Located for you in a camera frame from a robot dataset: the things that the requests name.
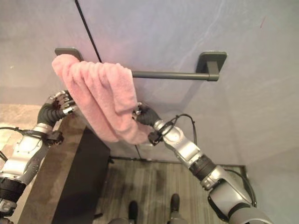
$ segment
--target wooden floor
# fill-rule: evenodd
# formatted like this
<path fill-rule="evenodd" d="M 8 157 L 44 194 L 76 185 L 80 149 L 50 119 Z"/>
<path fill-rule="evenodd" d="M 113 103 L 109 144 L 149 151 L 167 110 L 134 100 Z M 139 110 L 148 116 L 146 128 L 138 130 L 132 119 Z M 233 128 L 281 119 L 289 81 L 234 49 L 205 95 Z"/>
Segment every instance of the wooden floor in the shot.
<path fill-rule="evenodd" d="M 183 165 L 114 162 L 109 165 L 98 205 L 98 212 L 104 215 L 93 224 L 107 224 L 114 218 L 128 217 L 128 205 L 132 200 L 138 202 L 138 224 L 165 224 L 169 220 L 170 199 L 174 193 L 180 195 L 180 214 L 189 224 L 224 224 L 208 204 L 208 193 Z"/>

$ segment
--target towel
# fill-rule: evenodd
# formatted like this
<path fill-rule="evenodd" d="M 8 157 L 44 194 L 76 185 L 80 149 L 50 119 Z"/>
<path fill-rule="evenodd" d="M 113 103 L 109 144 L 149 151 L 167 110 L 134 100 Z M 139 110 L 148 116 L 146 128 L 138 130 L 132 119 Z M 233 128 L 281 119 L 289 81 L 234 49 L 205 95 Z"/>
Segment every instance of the towel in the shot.
<path fill-rule="evenodd" d="M 120 64 L 80 62 L 72 55 L 57 56 L 52 67 L 102 140 L 140 144 L 148 139 L 150 128 L 132 119 L 137 97 L 131 70 Z"/>

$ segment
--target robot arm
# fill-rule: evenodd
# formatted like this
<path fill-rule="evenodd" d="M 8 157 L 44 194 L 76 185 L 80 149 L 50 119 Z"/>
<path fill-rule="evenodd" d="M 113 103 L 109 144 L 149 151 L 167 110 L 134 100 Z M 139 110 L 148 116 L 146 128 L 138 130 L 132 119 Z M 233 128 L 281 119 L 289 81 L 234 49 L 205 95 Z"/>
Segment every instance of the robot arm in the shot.
<path fill-rule="evenodd" d="M 76 108 L 68 91 L 61 91 L 49 97 L 41 107 L 32 130 L 16 129 L 23 138 L 15 144 L 13 155 L 0 171 L 0 223 L 1 218 L 12 216 L 17 201 L 37 174 L 49 147 L 63 141 L 61 132 L 52 131 L 54 125 Z"/>
<path fill-rule="evenodd" d="M 136 111 L 136 119 L 154 128 L 155 132 L 149 135 L 153 145 L 163 140 L 166 147 L 200 180 L 202 187 L 210 191 L 208 201 L 220 219 L 230 224 L 273 224 L 252 206 L 247 191 L 188 140 L 180 128 L 172 122 L 164 122 L 156 112 L 144 105 Z"/>

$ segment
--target towel bar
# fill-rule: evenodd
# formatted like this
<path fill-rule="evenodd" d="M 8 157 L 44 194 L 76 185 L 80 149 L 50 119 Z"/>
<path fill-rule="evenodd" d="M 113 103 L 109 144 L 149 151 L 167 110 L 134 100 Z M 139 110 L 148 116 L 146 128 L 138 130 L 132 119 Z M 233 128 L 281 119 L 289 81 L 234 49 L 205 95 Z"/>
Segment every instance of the towel bar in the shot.
<path fill-rule="evenodd" d="M 56 48 L 56 55 L 74 55 L 83 60 L 80 52 L 75 48 Z M 200 54 L 195 73 L 159 72 L 159 71 L 132 71 L 133 78 L 159 78 L 217 81 L 219 72 L 227 58 L 226 52 L 206 51 Z"/>

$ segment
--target gray wall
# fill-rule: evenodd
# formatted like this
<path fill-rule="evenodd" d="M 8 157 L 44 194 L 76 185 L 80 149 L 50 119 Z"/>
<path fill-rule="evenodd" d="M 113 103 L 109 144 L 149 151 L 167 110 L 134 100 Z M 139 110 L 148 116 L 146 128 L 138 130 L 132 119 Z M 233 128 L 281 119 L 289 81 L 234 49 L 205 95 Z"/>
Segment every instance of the gray wall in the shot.
<path fill-rule="evenodd" d="M 258 208 L 274 223 L 298 223 L 299 148 L 247 166 Z"/>
<path fill-rule="evenodd" d="M 140 101 L 164 119 L 186 112 L 199 146 L 215 162 L 250 164 L 299 144 L 299 2 L 80 2 L 105 62 L 133 70 L 194 71 L 198 56 L 228 59 L 216 83 L 135 79 Z M 0 3 L 0 103 L 41 105 L 63 88 L 51 61 L 56 47 L 76 47 L 97 61 L 73 1 Z M 188 120 L 180 127 L 189 138 Z M 133 146 L 109 144 L 113 155 L 137 157 Z M 143 158 L 176 158 L 161 144 L 139 146 Z"/>
<path fill-rule="evenodd" d="M 0 103 L 42 105 L 63 89 L 51 66 L 56 47 L 97 60 L 73 1 L 0 1 Z"/>
<path fill-rule="evenodd" d="M 140 101 L 164 119 L 186 112 L 215 162 L 249 164 L 299 144 L 299 1 L 85 0 L 104 62 L 133 70 L 192 72 L 207 50 L 228 53 L 216 83 L 135 79 Z M 188 120 L 179 122 L 192 138 Z M 132 146 L 109 144 L 137 157 Z M 142 157 L 175 160 L 161 144 Z"/>

